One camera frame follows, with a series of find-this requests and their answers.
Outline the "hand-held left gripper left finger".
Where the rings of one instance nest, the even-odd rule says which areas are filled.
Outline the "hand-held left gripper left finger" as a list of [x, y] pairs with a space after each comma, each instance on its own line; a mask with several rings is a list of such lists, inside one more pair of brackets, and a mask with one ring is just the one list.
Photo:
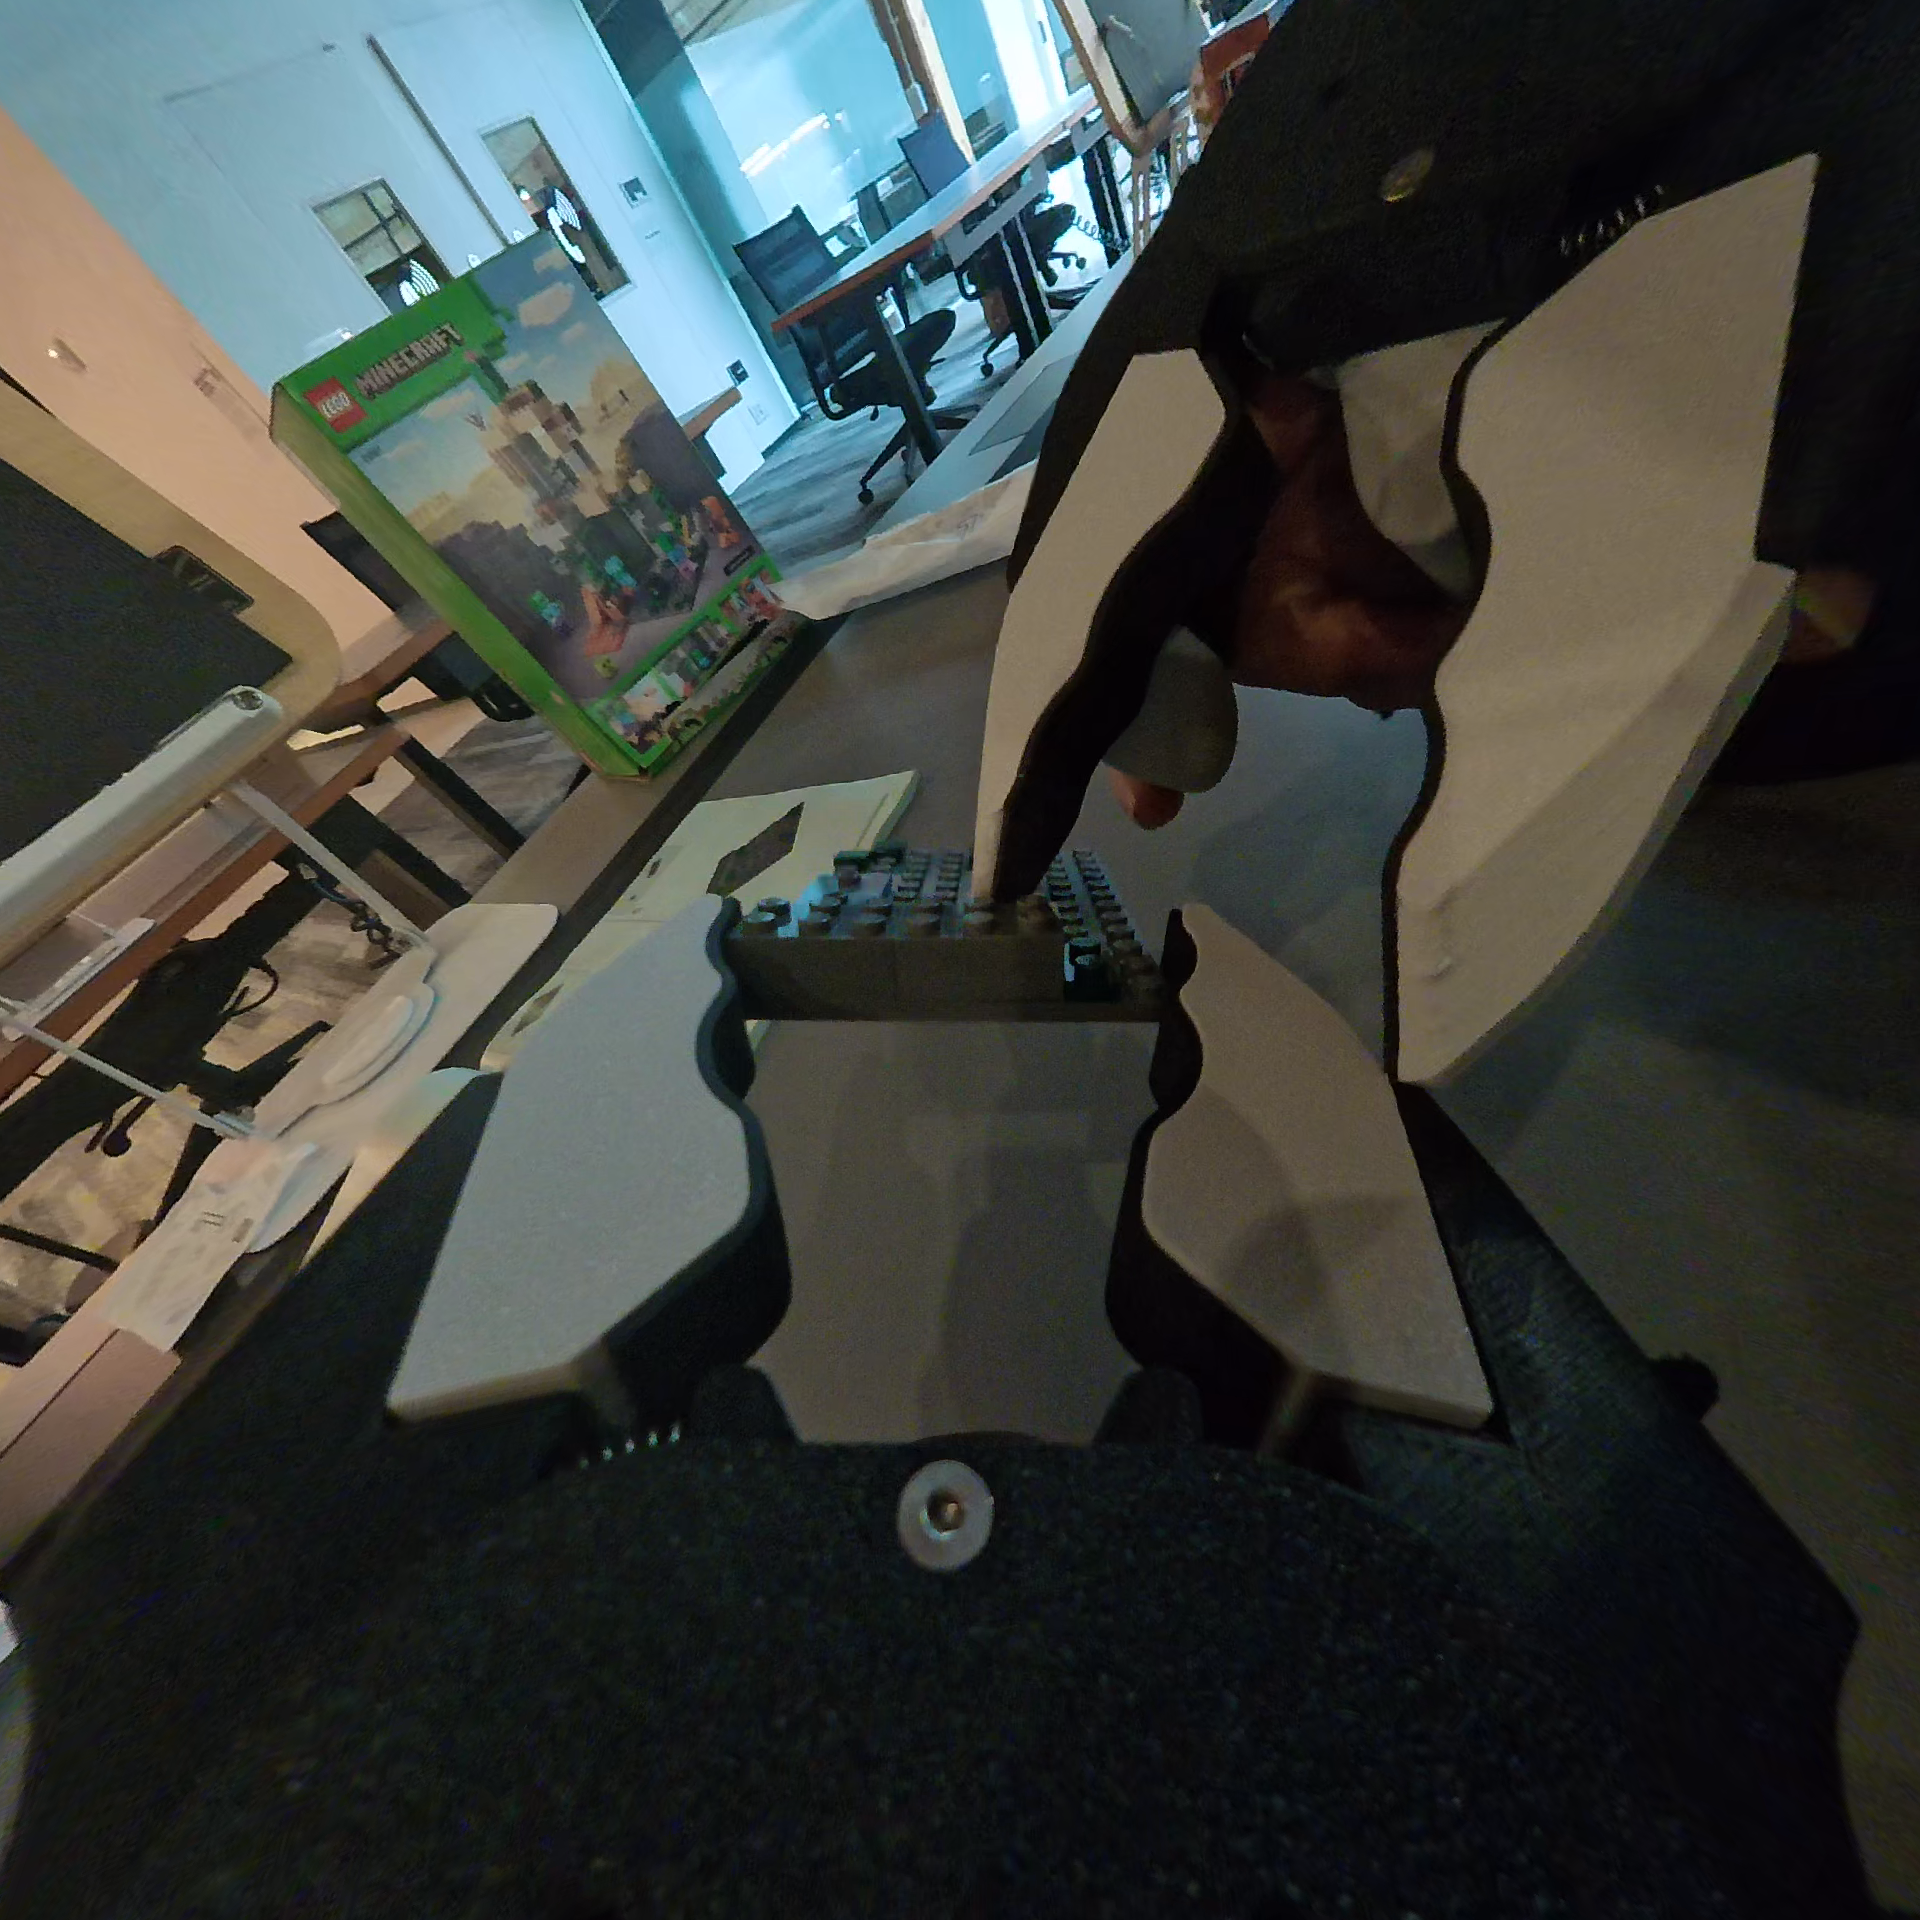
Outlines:
[[387, 1386], [396, 1423], [578, 1399], [669, 1430], [791, 1308], [758, 1056], [701, 894], [520, 1047]]

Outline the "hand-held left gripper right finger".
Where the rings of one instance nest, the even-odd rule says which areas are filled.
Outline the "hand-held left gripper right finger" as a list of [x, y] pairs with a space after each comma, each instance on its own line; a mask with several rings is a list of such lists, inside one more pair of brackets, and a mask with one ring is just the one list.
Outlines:
[[1491, 1386], [1406, 1118], [1350, 1022], [1212, 907], [1164, 935], [1110, 1259], [1110, 1324], [1198, 1394], [1212, 1447], [1274, 1453], [1322, 1407], [1448, 1434]]

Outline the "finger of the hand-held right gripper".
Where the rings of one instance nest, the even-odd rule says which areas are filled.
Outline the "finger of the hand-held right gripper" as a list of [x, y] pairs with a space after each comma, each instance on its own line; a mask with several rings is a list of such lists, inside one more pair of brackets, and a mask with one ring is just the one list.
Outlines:
[[1033, 894], [1110, 751], [1120, 772], [1206, 792], [1235, 755], [1231, 668], [1179, 610], [1217, 586], [1217, 489], [1239, 490], [1235, 404], [1194, 349], [1120, 375], [1014, 582], [989, 675], [973, 805], [973, 885]]
[[1359, 497], [1478, 608], [1391, 879], [1391, 1056], [1444, 1085], [1617, 923], [1791, 631], [1758, 557], [1800, 156], [1658, 212], [1523, 322], [1338, 371]]

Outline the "grey studded building baseplate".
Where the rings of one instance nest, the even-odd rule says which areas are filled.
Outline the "grey studded building baseplate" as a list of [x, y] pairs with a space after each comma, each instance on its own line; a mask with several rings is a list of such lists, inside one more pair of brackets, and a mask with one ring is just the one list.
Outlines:
[[[795, 907], [822, 900], [838, 907], [846, 900], [987, 900], [973, 889], [973, 854], [957, 849], [905, 849], [899, 841], [880, 845], [871, 853], [838, 853], [833, 873], [816, 879], [798, 900], [758, 900], [751, 912], [763, 912], [769, 923], [784, 923]], [[1023, 900], [995, 900], [995, 903], [1049, 903], [1064, 943], [1070, 937], [1102, 937], [1120, 943], [1138, 937], [1143, 949], [1150, 937], [1138, 929], [1127, 907], [1120, 903], [1113, 879], [1105, 877], [1094, 853], [1062, 853], [1033, 894]], [[1064, 1005], [1049, 1019], [995, 1019], [995, 1022], [1118, 1022], [1094, 1019], [1094, 1011]]]

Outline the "grey long building brick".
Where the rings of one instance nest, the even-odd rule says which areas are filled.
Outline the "grey long building brick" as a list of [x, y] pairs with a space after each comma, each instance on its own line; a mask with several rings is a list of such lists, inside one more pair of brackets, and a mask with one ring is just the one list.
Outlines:
[[822, 900], [784, 923], [746, 916], [721, 960], [750, 1019], [995, 1022], [1070, 1005], [1070, 949], [1049, 903]]

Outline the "wooden-edged side desk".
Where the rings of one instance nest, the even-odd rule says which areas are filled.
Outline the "wooden-edged side desk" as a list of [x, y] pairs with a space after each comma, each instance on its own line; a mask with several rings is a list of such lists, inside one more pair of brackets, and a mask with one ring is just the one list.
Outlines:
[[[421, 675], [453, 638], [449, 618], [411, 602], [347, 651], [347, 676], [306, 721], [292, 749], [265, 751], [248, 779], [302, 827], [347, 805], [364, 779], [399, 762], [471, 836], [513, 854], [524, 832], [461, 779], [430, 739], [411, 734], [429, 709], [385, 713], [385, 696]], [[50, 1013], [56, 1036], [83, 1036], [116, 998], [151, 976], [181, 937], [231, 907], [272, 866], [285, 836], [244, 807], [207, 805], [119, 879], [83, 900], [69, 926], [44, 935], [5, 980], [5, 994]]]

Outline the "person's right hand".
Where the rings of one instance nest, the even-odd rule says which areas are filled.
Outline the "person's right hand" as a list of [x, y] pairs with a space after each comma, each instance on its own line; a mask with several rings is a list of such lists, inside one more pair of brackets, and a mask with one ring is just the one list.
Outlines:
[[1255, 367], [1245, 412], [1274, 470], [1268, 516], [1222, 586], [1186, 592], [1179, 627], [1235, 685], [1423, 709], [1469, 614], [1371, 520], [1338, 392]]

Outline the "adjoining grey table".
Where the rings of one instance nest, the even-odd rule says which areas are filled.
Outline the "adjoining grey table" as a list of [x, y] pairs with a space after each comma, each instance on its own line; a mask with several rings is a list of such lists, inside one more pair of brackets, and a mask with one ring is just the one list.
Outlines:
[[[961, 427], [948, 449], [936, 477], [909, 489], [920, 516], [950, 507], [971, 490], [1033, 462], [1033, 453], [1010, 453], [1023, 435], [1047, 435], [1047, 416], [1054, 398], [1024, 404], [1039, 375], [1070, 371], [1064, 365], [1031, 359], [998, 398]], [[913, 516], [904, 497], [882, 526], [899, 526]], [[215, 788], [194, 805], [231, 799], [248, 805], [279, 836], [298, 841], [298, 823], [285, 813], [243, 784], [231, 779], [218, 795]], [[38, 853], [5, 865], [5, 937], [8, 960], [21, 943], [37, 943], [38, 926], [28, 920], [69, 916], [69, 907], [91, 900], [135, 860], [135, 827], [116, 827], [94, 821], [78, 827], [78, 841], [46, 836]], [[454, 1068], [436, 1068], [424, 1085], [444, 1105], [463, 1081]], [[215, 1139], [271, 1139], [252, 1121], [234, 1121], [222, 1135], [218, 1118], [181, 1108], [191, 1123], [210, 1129]], [[399, 1121], [430, 1118], [430, 1101], [411, 1092], [391, 1121], [385, 1121], [368, 1149], [358, 1152], [343, 1185], [347, 1199], [371, 1191], [371, 1160], [382, 1139], [399, 1139]], [[132, 1331], [116, 1331], [99, 1320], [83, 1320], [83, 1308], [50, 1335], [50, 1343], [23, 1368], [5, 1373], [5, 1567], [28, 1548], [28, 1539], [77, 1496], [83, 1476], [119, 1447], [119, 1439], [140, 1423], [140, 1415], [176, 1378], [180, 1353], [156, 1349]]]

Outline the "crumpled white paper bag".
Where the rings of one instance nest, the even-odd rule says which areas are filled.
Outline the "crumpled white paper bag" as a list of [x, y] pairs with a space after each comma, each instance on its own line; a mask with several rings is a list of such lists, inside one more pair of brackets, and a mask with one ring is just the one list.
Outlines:
[[1023, 532], [1033, 470], [1024, 462], [950, 507], [864, 540], [842, 557], [781, 580], [775, 602], [808, 621], [826, 621], [1004, 563]]

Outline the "black office chair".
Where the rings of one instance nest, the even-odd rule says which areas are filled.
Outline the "black office chair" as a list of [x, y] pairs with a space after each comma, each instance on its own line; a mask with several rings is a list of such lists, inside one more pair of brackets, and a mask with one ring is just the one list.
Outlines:
[[[961, 158], [961, 147], [944, 115], [925, 115], [909, 136], [904, 136], [899, 156], [925, 198], [944, 196], [973, 165]], [[995, 349], [1000, 341], [1014, 341], [1023, 355], [1033, 349], [1033, 315], [1072, 307], [1072, 299], [1058, 292], [1058, 264], [1084, 264], [1078, 255], [1064, 255], [1078, 212], [1058, 202], [1049, 191], [1024, 198], [1019, 220], [995, 224], [995, 213], [1014, 208], [1024, 187], [1031, 172], [973, 208], [973, 213], [966, 213], [944, 242], [950, 274], [957, 278], [961, 292], [979, 300], [989, 330], [982, 375], [995, 371]]]
[[[272, 1085], [271, 1073], [260, 1067], [210, 1067], [207, 1051], [238, 1019], [244, 980], [310, 912], [314, 893], [302, 879], [283, 879], [222, 935], [180, 943], [89, 1036], [89, 1051], [156, 1088], [185, 1088], [207, 1114], [257, 1105]], [[108, 1139], [127, 1149], [127, 1129], [147, 1108], [151, 1101], [94, 1068], [60, 1067], [44, 1073], [5, 1108], [5, 1195], [77, 1135], [89, 1149]]]
[[[775, 316], [795, 315], [837, 280], [837, 255], [813, 226], [804, 208], [791, 208], [781, 224], [733, 246], [746, 274]], [[904, 427], [882, 444], [880, 460], [861, 477], [861, 502], [871, 507], [871, 478], [899, 454], [925, 462], [938, 454], [938, 435], [973, 420], [971, 407], [944, 407], [932, 390], [932, 367], [953, 338], [953, 315], [936, 308], [899, 330], [887, 325], [882, 287], [871, 280], [842, 300], [808, 308], [791, 325], [775, 325], [791, 338], [813, 398], [826, 420], [850, 420], [857, 412], [880, 416], [882, 407], [904, 416]]]

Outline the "wooden background table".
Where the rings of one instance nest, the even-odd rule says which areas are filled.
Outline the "wooden background table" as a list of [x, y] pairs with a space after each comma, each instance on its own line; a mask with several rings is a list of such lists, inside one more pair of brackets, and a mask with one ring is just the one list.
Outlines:
[[1049, 109], [1023, 123], [982, 164], [909, 212], [875, 246], [838, 263], [822, 287], [789, 300], [772, 316], [772, 334], [791, 334], [798, 325], [820, 330], [826, 316], [850, 316], [887, 371], [882, 404], [899, 407], [905, 444], [932, 466], [944, 454], [944, 427], [936, 407], [924, 402], [920, 371], [909, 371], [899, 338], [887, 330], [882, 291], [932, 249], [950, 255], [953, 264], [989, 249], [1000, 259], [1014, 280], [1010, 308], [1019, 322], [1019, 349], [1023, 355], [1033, 355], [1049, 341], [1054, 322], [1039, 255], [1023, 229], [1023, 212], [1047, 191], [1047, 150], [1070, 143], [1072, 158], [1095, 158], [1105, 136], [1110, 128], [1094, 89], [1078, 89], [1064, 109]]

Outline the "white printed leaflet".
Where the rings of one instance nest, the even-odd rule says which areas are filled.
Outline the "white printed leaflet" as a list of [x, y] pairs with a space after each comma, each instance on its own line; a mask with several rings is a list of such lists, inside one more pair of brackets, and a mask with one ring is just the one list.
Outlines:
[[227, 1139], [157, 1226], [91, 1296], [83, 1320], [176, 1349], [227, 1275], [290, 1236], [347, 1171], [347, 1149]]

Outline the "colourful green-edged toy box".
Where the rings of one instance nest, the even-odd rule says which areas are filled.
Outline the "colourful green-edged toy box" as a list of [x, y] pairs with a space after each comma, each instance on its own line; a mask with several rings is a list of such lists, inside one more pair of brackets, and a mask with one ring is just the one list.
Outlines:
[[795, 633], [560, 237], [285, 371], [271, 432], [597, 775], [661, 772]]

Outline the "white-framed dark panel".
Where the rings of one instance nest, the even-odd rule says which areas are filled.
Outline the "white-framed dark panel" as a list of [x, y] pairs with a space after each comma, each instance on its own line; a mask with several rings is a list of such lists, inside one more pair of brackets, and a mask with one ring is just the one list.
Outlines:
[[5, 860], [156, 841], [338, 680], [319, 610], [5, 386]]

